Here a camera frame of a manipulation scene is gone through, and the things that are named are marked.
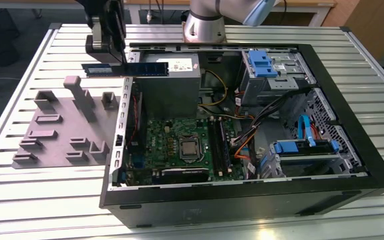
blue cable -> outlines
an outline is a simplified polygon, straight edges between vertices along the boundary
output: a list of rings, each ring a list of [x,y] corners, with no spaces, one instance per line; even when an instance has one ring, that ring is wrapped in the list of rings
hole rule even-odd
[[[302,129],[302,125],[304,123],[304,133],[306,136],[303,137],[303,129]],[[307,115],[300,115],[299,117],[299,124],[298,124],[298,138],[303,139],[306,138],[310,142],[310,145],[314,147],[316,146],[314,137],[312,137],[312,131],[311,131],[311,120],[310,117]]]

cpu socket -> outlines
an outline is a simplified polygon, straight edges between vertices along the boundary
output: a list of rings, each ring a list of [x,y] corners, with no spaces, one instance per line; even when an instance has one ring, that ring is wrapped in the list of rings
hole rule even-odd
[[[194,163],[202,157],[199,137],[179,137],[180,144],[180,159],[187,163]]]

wooden desk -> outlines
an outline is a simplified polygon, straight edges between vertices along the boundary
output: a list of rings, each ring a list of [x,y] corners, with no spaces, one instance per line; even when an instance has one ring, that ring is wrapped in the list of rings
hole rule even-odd
[[[152,1],[152,9],[158,9],[156,1]],[[190,0],[164,0],[166,10],[188,10]],[[310,27],[319,27],[326,19],[330,9],[336,5],[335,0],[287,0],[287,12],[314,13]],[[75,0],[0,0],[0,8],[6,9],[82,9]],[[126,0],[126,9],[130,10],[132,24],[140,24],[139,11],[148,9],[148,0]],[[282,1],[272,12],[284,11]]]

yellow wire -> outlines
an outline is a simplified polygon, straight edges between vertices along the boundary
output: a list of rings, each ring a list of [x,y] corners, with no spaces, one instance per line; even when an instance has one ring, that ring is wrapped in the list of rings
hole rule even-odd
[[[223,87],[224,87],[224,96],[220,99],[220,101],[216,101],[216,102],[212,102],[212,103],[203,103],[203,104],[199,104],[199,106],[215,106],[219,103],[222,103],[226,100],[226,98],[227,98],[227,86],[226,86],[226,83],[224,83],[223,79],[220,78],[220,76],[212,70],[207,70],[206,69],[206,72],[212,73],[215,75],[215,77],[219,79],[219,81],[222,82]]]

chip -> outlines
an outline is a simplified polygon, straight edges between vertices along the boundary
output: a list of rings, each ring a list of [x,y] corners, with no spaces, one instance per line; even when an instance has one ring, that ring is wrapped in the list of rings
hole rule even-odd
[[[182,152],[183,155],[196,155],[196,142],[195,141],[186,141],[182,143]]]

